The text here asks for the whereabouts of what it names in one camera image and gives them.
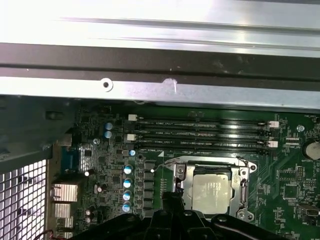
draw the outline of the perforated metal mesh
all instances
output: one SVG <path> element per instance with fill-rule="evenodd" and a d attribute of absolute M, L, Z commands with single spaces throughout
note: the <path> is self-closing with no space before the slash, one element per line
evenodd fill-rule
<path fill-rule="evenodd" d="M 0 240 L 33 240 L 44 230 L 46 164 L 0 174 Z"/>

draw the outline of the cable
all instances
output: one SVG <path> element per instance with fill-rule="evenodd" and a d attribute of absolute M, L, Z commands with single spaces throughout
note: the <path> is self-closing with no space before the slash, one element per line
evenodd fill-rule
<path fill-rule="evenodd" d="M 154 173 L 155 171 L 157 171 L 160 167 L 169 167 L 172 164 L 175 164 L 176 162 L 178 162 L 178 160 L 172 160 L 172 161 L 166 161 L 165 163 L 159 164 L 156 169 L 151 169 L 150 172 Z"/>
<path fill-rule="evenodd" d="M 36 236 L 33 240 L 39 240 L 41 236 L 49 234 L 49 240 L 67 240 L 64 237 L 54 237 L 54 231 L 52 229 L 44 230 L 42 233 L 40 233 L 38 236 Z"/>
<path fill-rule="evenodd" d="M 49 234 L 49 239 L 52 240 L 54 237 L 54 231 L 52 229 L 44 230 L 42 233 L 40 233 L 38 236 L 36 236 L 33 240 L 38 240 L 41 238 L 41 236 Z"/>

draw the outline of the mounting screw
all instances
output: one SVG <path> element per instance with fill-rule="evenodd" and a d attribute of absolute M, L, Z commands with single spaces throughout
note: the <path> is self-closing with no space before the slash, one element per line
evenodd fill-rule
<path fill-rule="evenodd" d="M 227 221 L 227 218 L 225 216 L 218 216 L 218 221 L 224 223 Z"/>
<path fill-rule="evenodd" d="M 243 211 L 238 212 L 238 217 L 243 219 L 245 217 L 245 213 Z"/>
<path fill-rule="evenodd" d="M 303 131 L 305 130 L 305 126 L 303 126 L 303 125 L 298 125 L 298 126 L 296 126 L 296 130 L 297 130 L 298 132 L 303 132 Z"/>
<path fill-rule="evenodd" d="M 189 217 L 189 216 L 192 215 L 192 211 L 185 211 L 183 214 L 184 214 L 185 216 Z"/>
<path fill-rule="evenodd" d="M 95 138 L 95 139 L 93 139 L 93 143 L 95 144 L 95 145 L 99 145 L 100 144 L 100 139 L 99 138 Z"/>

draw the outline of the capacitor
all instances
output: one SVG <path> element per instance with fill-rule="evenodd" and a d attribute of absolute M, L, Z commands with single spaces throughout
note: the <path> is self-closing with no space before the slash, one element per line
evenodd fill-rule
<path fill-rule="evenodd" d="M 125 201 L 124 204 L 123 204 L 123 206 L 122 206 L 122 210 L 123 210 L 125 213 L 130 212 L 130 210 L 131 210 L 131 202 Z"/>
<path fill-rule="evenodd" d="M 89 169 L 89 170 L 87 170 L 87 171 L 84 172 L 84 175 L 85 175 L 86 177 L 89 177 L 89 176 L 91 176 L 91 175 L 93 175 L 93 174 L 95 174 L 95 170 L 93 170 L 93 169 Z"/>
<path fill-rule="evenodd" d="M 104 137 L 105 137 L 106 139 L 110 139 L 110 138 L 112 137 L 112 132 L 111 132 L 111 131 L 106 131 L 106 132 L 104 133 Z"/>
<path fill-rule="evenodd" d="M 123 196 L 122 196 L 123 200 L 129 201 L 130 198 L 131 198 L 131 194 L 132 194 L 132 193 L 131 193 L 130 190 L 126 190 L 126 191 L 123 193 Z"/>
<path fill-rule="evenodd" d="M 123 169 L 123 172 L 128 175 L 132 173 L 132 170 L 133 170 L 133 167 L 131 165 L 126 165 Z"/>
<path fill-rule="evenodd" d="M 133 157 L 134 155 L 136 155 L 136 151 L 135 150 L 130 150 L 129 151 L 129 156 Z"/>
<path fill-rule="evenodd" d="M 90 218 L 89 216 L 86 216 L 85 219 L 84 219 L 84 221 L 85 221 L 87 224 L 89 224 L 89 223 L 91 223 L 91 218 Z"/>
<path fill-rule="evenodd" d="M 98 186 L 96 190 L 97 190 L 98 193 L 102 193 L 106 189 L 107 189 L 107 184 L 104 183 L 104 184 Z"/>
<path fill-rule="evenodd" d="M 111 129 L 114 128 L 114 125 L 113 125 L 111 122 L 108 122 L 108 123 L 106 123 L 106 124 L 104 125 L 104 128 L 105 128 L 106 130 L 111 130 Z"/>
<path fill-rule="evenodd" d="M 124 182 L 123 182 L 123 186 L 124 186 L 126 189 L 130 188 L 130 187 L 131 187 L 131 184 L 132 184 L 131 178 L 126 178 L 126 179 L 124 180 Z"/>
<path fill-rule="evenodd" d="M 87 210 L 85 210 L 85 215 L 91 216 L 94 213 L 94 210 L 96 210 L 96 207 L 90 206 Z"/>

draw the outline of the green circuit board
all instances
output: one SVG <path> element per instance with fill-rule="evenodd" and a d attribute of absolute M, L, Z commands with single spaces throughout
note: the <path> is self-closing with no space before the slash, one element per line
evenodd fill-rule
<path fill-rule="evenodd" d="M 173 172 L 160 166 L 146 183 L 145 163 L 156 168 L 180 156 L 206 156 L 241 157 L 257 165 L 250 175 L 248 195 L 248 209 L 255 216 L 252 224 L 288 239 L 320 240 L 319 216 L 306 216 L 299 207 L 320 208 L 320 161 L 302 153 L 305 143 L 320 137 L 319 119 L 314 114 L 147 104 L 83 106 L 77 114 L 72 148 L 62 156 L 62 161 L 68 161 L 68 154 L 77 152 L 77 170 L 95 170 L 81 185 L 75 233 L 123 214 L 126 190 L 132 193 L 130 212 L 143 215 L 161 208 L 162 192 L 173 189 Z M 128 140 L 128 134 L 136 139 Z M 132 172 L 125 174 L 128 165 Z M 128 179 L 130 187 L 124 188 Z M 106 189 L 97 192 L 101 185 Z M 145 188 L 152 197 L 144 197 Z M 87 223 L 84 212 L 92 205 L 98 214 Z"/>

